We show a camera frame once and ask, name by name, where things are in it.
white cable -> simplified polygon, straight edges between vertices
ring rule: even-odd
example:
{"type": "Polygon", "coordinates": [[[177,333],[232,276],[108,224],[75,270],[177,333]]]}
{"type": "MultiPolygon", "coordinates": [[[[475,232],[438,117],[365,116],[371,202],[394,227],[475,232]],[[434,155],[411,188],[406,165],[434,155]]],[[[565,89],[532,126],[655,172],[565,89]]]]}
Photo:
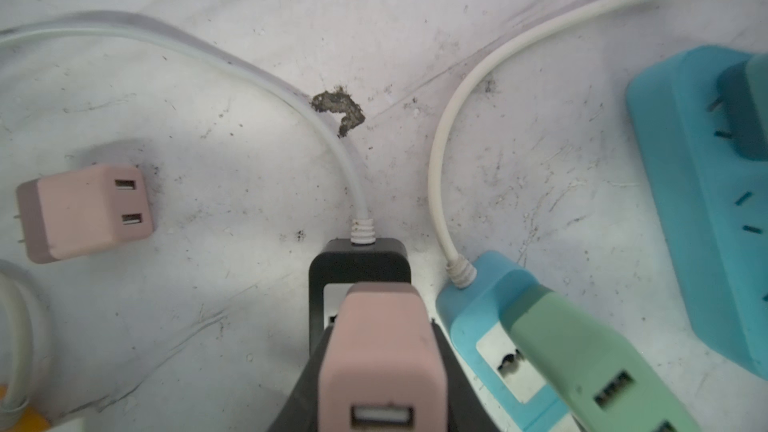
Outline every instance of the white cable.
{"type": "Polygon", "coordinates": [[[432,151],[429,154],[429,169],[427,176],[427,188],[429,199],[429,213],[432,216],[432,223],[435,226],[437,240],[448,260],[448,274],[457,287],[464,288],[472,283],[476,271],[467,271],[467,259],[458,253],[456,246],[451,240],[446,216],[442,208],[442,191],[440,189],[442,180],[442,161],[446,153],[446,144],[448,135],[451,132],[456,116],[461,110],[469,94],[475,89],[487,74],[493,71],[500,63],[504,62],[510,56],[520,52],[526,47],[539,42],[540,40],[565,30],[585,20],[593,19],[597,16],[607,14],[623,7],[642,4],[649,0],[596,0],[591,4],[579,7],[575,10],[562,14],[543,24],[537,25],[530,30],[525,31],[500,46],[479,64],[472,72],[467,74],[464,81],[459,84],[453,93],[450,101],[446,105],[440,118],[440,122],[435,131],[435,139],[432,142],[432,151]]]}
{"type": "Polygon", "coordinates": [[[312,109],[304,95],[294,90],[292,86],[255,65],[226,53],[175,27],[147,16],[127,12],[84,12],[63,16],[50,21],[0,30],[0,47],[13,46],[34,40],[70,36],[110,36],[151,43],[206,62],[224,72],[232,73],[256,84],[264,90],[272,92],[279,99],[293,107],[314,127],[339,162],[355,207],[356,222],[353,224],[352,229],[353,235],[357,239],[354,238],[352,242],[370,244],[376,240],[375,235],[373,235],[372,222],[370,222],[371,219],[368,215],[366,197],[363,193],[360,179],[352,165],[350,155],[344,149],[336,134],[320,120],[318,112],[312,109]],[[366,224],[366,227],[370,226],[371,229],[360,234],[359,227],[356,226],[358,222],[366,224]]]}
{"type": "Polygon", "coordinates": [[[10,429],[21,418],[32,388],[32,320],[16,283],[0,272],[0,304],[5,307],[11,334],[11,375],[0,400],[0,430],[10,429]]]}

blue power strip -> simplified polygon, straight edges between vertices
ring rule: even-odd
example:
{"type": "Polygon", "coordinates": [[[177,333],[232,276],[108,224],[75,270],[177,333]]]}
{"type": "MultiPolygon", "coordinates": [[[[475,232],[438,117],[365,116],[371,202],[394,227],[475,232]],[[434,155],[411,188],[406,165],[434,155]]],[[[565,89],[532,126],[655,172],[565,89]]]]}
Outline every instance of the blue power strip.
{"type": "Polygon", "coordinates": [[[475,375],[524,432],[548,432],[568,408],[547,384],[520,402],[480,355],[478,342],[499,322],[502,312],[538,284],[530,272],[498,252],[486,252],[473,263],[477,278],[459,290],[453,284],[437,297],[437,312],[453,346],[475,375]]]}
{"type": "Polygon", "coordinates": [[[627,101],[694,332],[768,379],[768,162],[736,153],[715,107],[717,78],[751,57],[681,53],[639,74],[627,101]]]}

power strip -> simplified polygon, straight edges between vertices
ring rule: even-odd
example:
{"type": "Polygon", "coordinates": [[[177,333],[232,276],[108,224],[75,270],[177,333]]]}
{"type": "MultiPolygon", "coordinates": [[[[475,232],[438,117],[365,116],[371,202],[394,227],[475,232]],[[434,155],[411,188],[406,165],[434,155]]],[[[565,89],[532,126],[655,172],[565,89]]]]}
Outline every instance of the power strip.
{"type": "Polygon", "coordinates": [[[768,162],[737,153],[717,90],[751,57],[678,54],[639,74],[627,101],[694,332],[768,379],[768,162]]]}

dark stain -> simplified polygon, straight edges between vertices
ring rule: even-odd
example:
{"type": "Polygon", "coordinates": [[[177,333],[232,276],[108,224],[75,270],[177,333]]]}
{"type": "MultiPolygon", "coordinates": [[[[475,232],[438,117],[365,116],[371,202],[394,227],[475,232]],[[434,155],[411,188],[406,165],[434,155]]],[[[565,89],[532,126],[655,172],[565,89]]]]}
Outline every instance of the dark stain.
{"type": "Polygon", "coordinates": [[[366,120],[360,106],[352,100],[343,86],[336,86],[333,92],[325,91],[317,94],[312,98],[311,105],[318,112],[344,114],[339,126],[339,137],[346,137],[350,130],[366,120]]]}
{"type": "Polygon", "coordinates": [[[485,93],[496,93],[498,91],[498,87],[496,86],[496,79],[493,78],[493,76],[490,76],[485,81],[485,93]]]}

green power adapter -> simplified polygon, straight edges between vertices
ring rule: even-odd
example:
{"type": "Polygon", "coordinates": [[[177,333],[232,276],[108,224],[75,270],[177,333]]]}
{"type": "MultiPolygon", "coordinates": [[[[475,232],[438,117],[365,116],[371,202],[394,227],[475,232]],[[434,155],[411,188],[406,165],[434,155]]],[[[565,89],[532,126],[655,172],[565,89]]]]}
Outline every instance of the green power adapter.
{"type": "Polygon", "coordinates": [[[530,287],[501,322],[584,429],[701,430],[626,338],[552,290],[530,287]]]}

